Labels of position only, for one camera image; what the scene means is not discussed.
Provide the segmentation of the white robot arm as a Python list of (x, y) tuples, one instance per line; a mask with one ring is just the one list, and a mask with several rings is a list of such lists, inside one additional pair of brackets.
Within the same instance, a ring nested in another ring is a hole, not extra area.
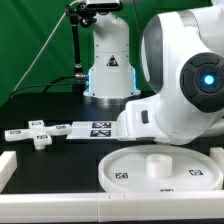
[(126, 100), (116, 121), (119, 140), (175, 145), (218, 133), (224, 117), (224, 0), (210, 7), (155, 15), (141, 40), (141, 65), (153, 96), (140, 91), (129, 63), (127, 23), (109, 10), (95, 16), (94, 57), (84, 96)]

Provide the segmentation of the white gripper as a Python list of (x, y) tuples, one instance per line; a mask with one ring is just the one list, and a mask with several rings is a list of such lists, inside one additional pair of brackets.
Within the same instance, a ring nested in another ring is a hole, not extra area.
[(117, 139), (121, 141), (150, 139), (156, 142), (169, 143), (170, 138), (156, 122), (155, 103), (155, 99), (129, 101), (116, 121)]

